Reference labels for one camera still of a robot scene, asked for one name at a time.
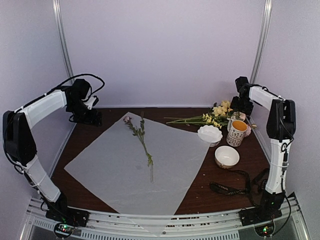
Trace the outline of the yellow fake flower bunch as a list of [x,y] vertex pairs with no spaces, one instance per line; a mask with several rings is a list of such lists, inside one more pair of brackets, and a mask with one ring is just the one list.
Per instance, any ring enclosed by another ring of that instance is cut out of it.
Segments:
[[246,117],[245,113],[233,109],[229,100],[223,100],[220,104],[215,103],[207,113],[199,116],[189,118],[166,117],[169,120],[166,124],[196,125],[201,127],[208,125],[221,129],[222,127],[227,127],[230,120],[244,122]]

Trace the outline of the pink rose stem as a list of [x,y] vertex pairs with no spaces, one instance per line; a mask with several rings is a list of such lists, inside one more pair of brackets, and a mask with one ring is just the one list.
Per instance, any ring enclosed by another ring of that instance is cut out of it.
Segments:
[[[237,112],[235,112],[235,113],[233,113],[233,116],[237,119],[237,120],[241,120],[241,121],[243,121],[243,122],[245,122],[246,121],[246,118],[247,118],[247,116],[246,116],[246,114],[245,113],[243,113],[243,112],[240,112],[240,111],[237,111]],[[244,133],[244,137],[246,138],[246,137],[248,137],[250,134],[251,134],[251,132],[252,132],[252,130],[253,129],[255,129],[257,127],[257,125],[254,123],[254,124],[247,124],[247,130],[245,131],[245,133]]]

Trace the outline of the purple rose stem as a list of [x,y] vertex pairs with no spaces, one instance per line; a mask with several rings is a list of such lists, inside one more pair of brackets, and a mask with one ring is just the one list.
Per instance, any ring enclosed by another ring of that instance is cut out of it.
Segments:
[[123,118],[124,124],[132,130],[132,135],[137,137],[139,142],[142,144],[143,150],[145,152],[145,155],[147,157],[147,166],[150,170],[150,182],[154,182],[154,161],[153,161],[153,156],[148,152],[147,146],[145,143],[145,119],[144,119],[144,112],[141,112],[140,114],[140,121],[139,121],[139,126],[134,126],[132,122],[133,118],[129,115],[126,115]]

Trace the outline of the white wrapping paper sheet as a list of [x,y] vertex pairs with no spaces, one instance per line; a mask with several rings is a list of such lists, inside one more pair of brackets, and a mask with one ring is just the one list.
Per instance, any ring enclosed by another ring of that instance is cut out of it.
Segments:
[[142,144],[122,119],[78,154],[65,170],[104,203],[125,215],[175,214],[210,147],[197,133],[145,120],[153,183]]

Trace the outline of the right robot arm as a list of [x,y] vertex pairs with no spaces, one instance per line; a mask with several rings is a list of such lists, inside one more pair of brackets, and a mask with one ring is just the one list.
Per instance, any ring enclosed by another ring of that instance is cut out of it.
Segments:
[[268,110],[266,132],[270,138],[271,160],[268,180],[256,210],[259,220],[268,220],[282,205],[286,193],[289,153],[296,132],[296,105],[272,93],[265,86],[251,84],[240,76],[235,80],[238,96],[233,97],[231,108],[250,116],[254,103]]

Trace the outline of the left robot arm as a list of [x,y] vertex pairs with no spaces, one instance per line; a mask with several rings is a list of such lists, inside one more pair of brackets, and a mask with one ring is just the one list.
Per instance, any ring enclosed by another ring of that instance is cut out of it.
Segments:
[[62,193],[40,163],[32,129],[59,109],[71,114],[69,121],[72,123],[100,127],[102,113],[95,108],[99,98],[84,79],[86,76],[85,73],[71,76],[18,109],[6,111],[2,117],[5,156],[50,203],[58,202]]

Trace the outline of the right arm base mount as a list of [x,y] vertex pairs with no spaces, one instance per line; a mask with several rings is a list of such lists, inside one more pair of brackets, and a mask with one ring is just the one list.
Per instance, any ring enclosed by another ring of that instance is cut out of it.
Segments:
[[243,227],[251,226],[259,237],[272,237],[276,232],[275,219],[283,214],[281,210],[271,212],[262,212],[261,208],[242,208],[239,212],[239,218]]

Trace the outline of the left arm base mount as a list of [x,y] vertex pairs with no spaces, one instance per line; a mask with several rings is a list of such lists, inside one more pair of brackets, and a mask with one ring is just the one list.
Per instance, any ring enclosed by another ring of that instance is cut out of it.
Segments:
[[56,221],[53,227],[53,233],[58,239],[65,240],[69,238],[78,227],[86,227],[90,213],[86,210],[66,207],[62,210],[52,202],[44,200],[47,210],[45,217]]

